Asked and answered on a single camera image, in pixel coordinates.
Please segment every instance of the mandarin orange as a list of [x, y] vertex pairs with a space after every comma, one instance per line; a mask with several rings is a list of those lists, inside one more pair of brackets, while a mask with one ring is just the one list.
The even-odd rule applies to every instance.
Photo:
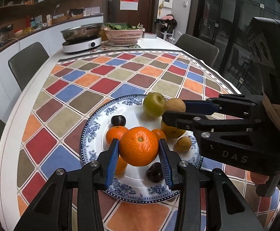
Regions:
[[117, 161], [117, 168], [115, 169], [115, 174], [120, 175], [122, 174], [127, 167], [127, 162], [125, 162], [121, 156], [119, 156], [119, 159]]
[[154, 133], [154, 135], [156, 135], [157, 140], [160, 140], [162, 138], [167, 140], [165, 133], [161, 129], [156, 128], [156, 129], [153, 129], [152, 132]]
[[122, 159], [132, 166], [146, 166], [157, 157], [157, 137], [145, 127], [132, 128], [122, 136], [119, 153]]
[[128, 131], [128, 128], [124, 126], [115, 126], [110, 128], [106, 133], [106, 142], [110, 145], [114, 138], [120, 140], [126, 131]]

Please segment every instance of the white countertop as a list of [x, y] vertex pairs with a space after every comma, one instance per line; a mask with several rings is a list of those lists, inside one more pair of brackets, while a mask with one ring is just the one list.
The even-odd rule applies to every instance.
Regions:
[[[160, 38], [142, 38], [138, 41], [138, 45], [143, 49], [181, 50]], [[5, 230], [13, 230], [20, 218], [17, 201], [17, 166], [20, 144], [31, 109], [58, 60], [85, 54], [90, 54], [90, 51], [66, 54], [62, 48], [59, 49], [31, 79], [8, 118], [0, 141], [0, 221]]]

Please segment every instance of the metal bolt head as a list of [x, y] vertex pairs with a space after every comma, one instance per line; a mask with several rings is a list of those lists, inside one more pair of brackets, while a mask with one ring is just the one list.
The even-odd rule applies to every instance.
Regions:
[[57, 170], [56, 170], [56, 174], [57, 174], [58, 176], [63, 175], [63, 174], [64, 174], [64, 169], [62, 169], [62, 168], [57, 169]]
[[222, 171], [220, 168], [215, 168], [215, 169], [214, 169], [214, 172], [215, 172], [215, 174], [217, 174], [217, 175], [221, 175], [223, 171]]
[[209, 138], [210, 137], [210, 133], [209, 132], [203, 132], [203, 133], [201, 133], [201, 136], [203, 138]]
[[188, 161], [180, 161], [179, 164], [180, 164], [182, 167], [186, 167], [186, 166], [188, 166]]
[[98, 161], [91, 161], [89, 164], [92, 167], [97, 167], [99, 165], [99, 162]]

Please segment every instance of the orange square tile pattern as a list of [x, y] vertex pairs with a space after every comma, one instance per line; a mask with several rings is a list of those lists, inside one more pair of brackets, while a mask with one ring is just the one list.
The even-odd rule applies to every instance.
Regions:
[[[79, 64], [75, 63], [81, 60], [89, 61], [89, 63], [79, 67]], [[144, 49], [126, 49], [105, 53], [96, 52], [58, 63], [51, 71], [51, 74], [55, 74], [56, 81], [54, 82], [52, 76], [50, 81], [54, 84], [42, 89], [39, 100], [37, 100], [38, 106], [33, 108], [28, 118], [20, 145], [22, 159], [19, 161], [22, 164], [18, 165], [19, 193], [17, 196], [20, 215], [24, 213], [28, 202], [32, 201], [56, 168], [64, 167], [67, 171], [81, 168], [79, 140], [87, 119], [117, 95], [126, 95], [124, 94], [125, 89], [122, 88], [128, 88], [130, 94], [138, 94], [136, 91], [141, 91], [141, 93], [158, 91], [168, 97], [176, 96], [184, 97], [184, 99], [202, 99], [209, 97], [210, 93], [217, 94], [216, 87], [212, 87], [212, 84], [218, 82], [218, 76], [214, 77], [212, 71], [206, 70], [199, 63], [197, 65], [197, 62], [190, 62], [190, 60], [192, 58], [181, 51], [156, 50], [151, 52]], [[179, 67], [173, 66], [174, 62], [179, 64]], [[196, 74], [190, 72], [196, 69], [198, 71]], [[119, 79], [120, 75], [123, 76], [127, 72], [128, 79]], [[135, 78], [139, 77], [143, 79], [138, 79], [138, 82], [135, 83]], [[146, 84], [147, 79], [154, 80], [154, 82]], [[218, 82], [221, 93], [231, 94], [232, 91], [222, 80], [221, 83]], [[49, 101], [56, 101], [62, 107], [58, 107], [58, 109], [44, 107]], [[84, 104], [86, 105], [85, 110], [80, 110]], [[40, 108], [43, 108], [48, 115], [44, 121], [40, 120], [40, 111], [36, 111]], [[52, 140], [51, 146], [43, 144], [45, 134], [41, 133], [47, 134], [48, 139]], [[210, 163], [211, 166], [218, 166], [216, 161]], [[256, 214], [260, 214], [261, 223], [268, 224], [274, 213], [276, 201], [274, 200], [274, 207], [272, 207], [273, 200], [269, 198], [259, 200], [256, 197], [249, 172], [245, 176], [245, 172], [242, 170], [222, 164], [221, 168], [230, 178], [234, 178], [236, 185], [244, 186], [241, 190], [249, 202], [255, 202], [254, 199], [257, 199], [252, 207], [254, 210], [261, 210]], [[166, 204], [146, 205], [120, 202], [106, 194], [100, 195], [105, 227], [112, 231], [171, 231], [174, 229], [172, 217], [176, 216], [177, 205], [178, 200], [168, 200]], [[201, 219], [205, 216], [204, 205], [202, 211]]]
[[162, 72], [163, 72], [163, 70], [153, 68], [152, 66], [146, 66], [144, 69], [142, 69], [140, 71], [140, 73], [142, 73], [142, 74], [147, 74], [147, 75], [151, 75], [154, 77], [159, 77]]
[[22, 141], [27, 141], [41, 126], [41, 122], [36, 118], [34, 114], [29, 116]]
[[144, 205], [122, 202], [107, 227], [113, 231], [158, 231], [169, 212], [166, 205], [158, 203]]

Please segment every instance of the blue and white plate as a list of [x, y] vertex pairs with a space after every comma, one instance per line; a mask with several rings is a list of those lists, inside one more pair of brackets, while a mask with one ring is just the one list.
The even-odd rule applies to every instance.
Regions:
[[[111, 117], [123, 115], [126, 118], [126, 127], [131, 129], [143, 126], [149, 130], [160, 128], [161, 117], [152, 120], [146, 116], [142, 108], [145, 95], [128, 95], [114, 99], [99, 108], [86, 123], [81, 135], [80, 154], [83, 164], [96, 160], [98, 155], [109, 148], [105, 135], [111, 125]], [[186, 131], [184, 136], [192, 140], [192, 147], [187, 152], [179, 153], [182, 160], [187, 160], [200, 169], [203, 157], [199, 155], [199, 147], [196, 138], [191, 131]], [[169, 148], [177, 139], [168, 142]], [[159, 157], [152, 162], [159, 162]], [[113, 184], [106, 191], [107, 194], [133, 203], [155, 203], [168, 200], [179, 194], [179, 191], [171, 191], [163, 180], [160, 183], [152, 183], [145, 176], [146, 170], [151, 164], [145, 167], [134, 167], [127, 165], [125, 172], [115, 176]]]

